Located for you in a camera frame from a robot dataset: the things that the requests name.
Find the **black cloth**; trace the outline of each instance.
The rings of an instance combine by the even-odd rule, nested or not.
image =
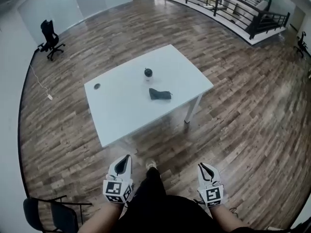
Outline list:
[[[224,232],[194,201],[166,195],[156,168],[150,168],[146,176],[113,232]],[[252,231],[240,229],[241,233]]]

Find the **wooden floor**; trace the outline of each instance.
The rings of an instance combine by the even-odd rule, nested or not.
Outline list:
[[[21,153],[33,197],[106,202],[109,164],[126,154],[102,148],[84,83],[130,59],[173,44],[214,84],[189,125],[182,107],[133,135],[136,188],[154,158],[168,194],[198,198],[197,167],[221,171],[226,205],[255,229],[287,228],[311,189],[311,96],[307,70],[276,36],[251,47],[212,19],[167,0],[134,0],[61,34],[65,52],[33,60],[21,111]],[[40,206],[46,226],[51,219]]]

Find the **black chair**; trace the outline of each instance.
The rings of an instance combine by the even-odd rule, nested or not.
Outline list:
[[[57,51],[64,52],[63,50],[59,49],[61,46],[65,46],[65,44],[60,44],[59,46],[56,47],[59,37],[57,34],[54,32],[54,27],[53,27],[53,22],[52,21],[47,21],[44,20],[44,22],[41,23],[41,30],[42,33],[44,34],[45,39],[47,40],[47,43],[45,45],[40,44],[39,47],[41,47],[41,52],[45,51],[47,52],[48,50],[51,50],[51,52],[48,54],[47,58],[53,61],[53,55]]]
[[[24,200],[24,213],[26,216],[26,220],[31,227],[38,231],[45,232],[64,232],[64,233],[77,233],[79,230],[77,214],[71,208],[65,206],[65,204],[70,205],[79,205],[80,206],[80,214],[81,214],[81,222],[83,224],[82,217],[82,205],[92,205],[91,203],[67,203],[62,202],[62,198],[67,197],[61,196],[52,200],[41,200],[36,198],[27,198]],[[51,204],[51,213],[53,218],[53,224],[56,227],[54,230],[45,230],[42,226],[39,210],[38,210],[38,202],[46,202]]]
[[[303,58],[303,51],[307,51],[307,44],[303,41],[303,37],[306,36],[306,32],[302,32],[301,38],[297,37],[299,40],[297,42],[298,47],[294,46],[294,48],[297,48],[297,52],[301,53],[301,58]]]

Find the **white cable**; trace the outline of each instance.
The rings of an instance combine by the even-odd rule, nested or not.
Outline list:
[[[40,85],[43,89],[46,89],[46,93],[47,93],[47,95],[48,95],[48,98],[49,98],[50,100],[52,100],[53,98],[52,98],[52,96],[49,94],[48,88],[46,88],[45,86],[43,86],[43,85],[40,83],[39,78],[38,78],[38,76],[35,74],[35,70],[33,69],[32,65],[31,65],[31,64],[29,64],[29,65],[30,65],[31,69],[33,70],[33,73],[34,73],[35,77],[37,78],[37,81],[38,81],[39,85]]]

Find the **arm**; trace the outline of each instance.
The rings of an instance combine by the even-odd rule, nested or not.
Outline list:
[[[247,227],[241,220],[234,216],[223,204],[209,207],[214,220],[218,222],[225,232],[231,232],[240,227]]]
[[[78,233],[108,233],[119,220],[123,204],[106,203],[94,216],[92,216]]]

